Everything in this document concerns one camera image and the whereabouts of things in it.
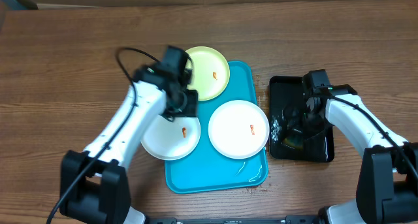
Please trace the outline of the yellow green sponge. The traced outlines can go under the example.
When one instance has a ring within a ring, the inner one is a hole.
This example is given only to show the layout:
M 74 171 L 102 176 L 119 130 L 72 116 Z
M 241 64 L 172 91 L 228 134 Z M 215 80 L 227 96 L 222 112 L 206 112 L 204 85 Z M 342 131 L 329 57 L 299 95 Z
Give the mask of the yellow green sponge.
M 282 144 L 294 150 L 302 150 L 304 147 L 303 136 L 290 135 L 283 139 Z

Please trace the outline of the white plate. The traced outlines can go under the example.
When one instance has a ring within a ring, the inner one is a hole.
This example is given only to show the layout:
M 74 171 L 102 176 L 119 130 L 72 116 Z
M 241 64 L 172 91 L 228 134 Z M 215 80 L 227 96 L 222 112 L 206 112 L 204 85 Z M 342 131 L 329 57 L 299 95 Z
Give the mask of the white plate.
M 141 144 L 150 155 L 173 161 L 189 155 L 197 147 L 200 137 L 198 118 L 181 117 L 170 122 L 158 116 L 148 127 Z
M 208 122 L 213 147 L 225 157 L 247 159 L 267 143 L 269 124 L 265 113 L 254 103 L 228 101 L 219 106 Z

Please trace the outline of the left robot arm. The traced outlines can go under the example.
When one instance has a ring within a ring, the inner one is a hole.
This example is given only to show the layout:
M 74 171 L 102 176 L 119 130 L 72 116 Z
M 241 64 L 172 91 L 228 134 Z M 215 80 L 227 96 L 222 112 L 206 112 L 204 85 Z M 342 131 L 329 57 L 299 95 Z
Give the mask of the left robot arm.
M 82 152 L 69 150 L 61 162 L 59 200 L 50 212 L 84 223 L 139 223 L 148 218 L 131 206 L 127 169 L 144 133 L 158 116 L 167 121 L 196 117 L 198 93 L 188 90 L 189 54 L 168 46 L 162 60 L 126 77 L 130 87 L 101 134 Z

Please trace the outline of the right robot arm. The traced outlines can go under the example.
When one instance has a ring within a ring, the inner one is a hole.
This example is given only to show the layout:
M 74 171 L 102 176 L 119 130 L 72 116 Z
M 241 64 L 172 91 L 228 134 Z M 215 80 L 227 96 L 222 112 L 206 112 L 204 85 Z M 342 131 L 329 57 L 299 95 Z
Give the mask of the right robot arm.
M 302 77 L 304 108 L 283 111 L 282 142 L 318 148 L 338 128 L 362 158 L 354 200 L 322 208 L 314 223 L 417 221 L 417 144 L 394 133 L 349 85 L 334 86 L 324 70 Z

